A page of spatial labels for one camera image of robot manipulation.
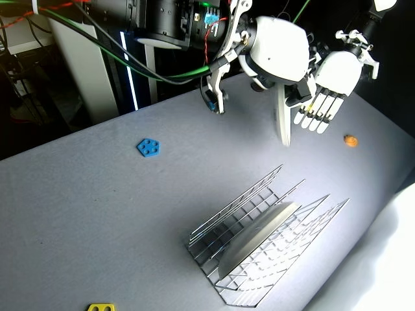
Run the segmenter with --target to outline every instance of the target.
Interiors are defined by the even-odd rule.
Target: red wire
[[[81,3],[83,3],[83,2],[91,2],[91,0],[74,0],[74,2],[81,2]],[[73,5],[73,3],[72,3],[72,2],[67,2],[67,3],[63,3],[63,4],[61,4],[61,5],[58,5],[58,6],[47,6],[46,8],[39,7],[39,10],[46,10],[46,9],[50,9],[50,10],[59,10],[60,8],[65,8],[65,7],[68,7],[68,6],[71,6],[71,5]],[[6,25],[4,25],[3,27],[0,27],[0,29],[3,29],[3,28],[8,28],[8,27],[10,27],[10,26],[13,26],[14,24],[17,24],[17,23],[19,23],[20,21],[23,21],[23,20],[25,19],[25,17],[27,17],[27,16],[31,16],[31,15],[33,15],[33,14],[34,14],[34,12],[33,12],[33,11],[26,12],[26,13],[24,13],[22,16],[20,16],[20,17],[16,18],[16,19],[15,19],[14,21],[12,21],[11,23],[6,24]]]
[[[218,21],[210,24],[209,28],[207,29],[206,35],[205,35],[205,62],[209,63],[209,58],[208,58],[208,36],[212,30],[212,27],[215,26],[216,24],[219,24],[221,21],[226,21],[228,20],[227,17],[223,17],[221,19],[219,19]]]

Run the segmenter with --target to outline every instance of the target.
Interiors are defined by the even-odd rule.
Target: white cable tie
[[[39,15],[38,0],[32,0],[33,12]]]

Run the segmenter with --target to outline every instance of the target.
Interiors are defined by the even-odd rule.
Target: yellow plastic piece
[[[108,309],[105,310],[105,308],[110,308],[110,311],[117,311],[115,306],[111,303],[93,303],[89,306],[88,311],[107,311]]]

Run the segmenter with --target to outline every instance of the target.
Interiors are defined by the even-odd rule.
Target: blue pentagon
[[[137,149],[145,157],[156,156],[160,153],[160,142],[153,139],[145,138],[138,146]]]

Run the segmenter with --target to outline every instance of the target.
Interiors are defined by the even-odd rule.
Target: orange object
[[[355,136],[352,136],[352,135],[344,136],[344,142],[349,147],[357,147],[359,145],[359,140]]]

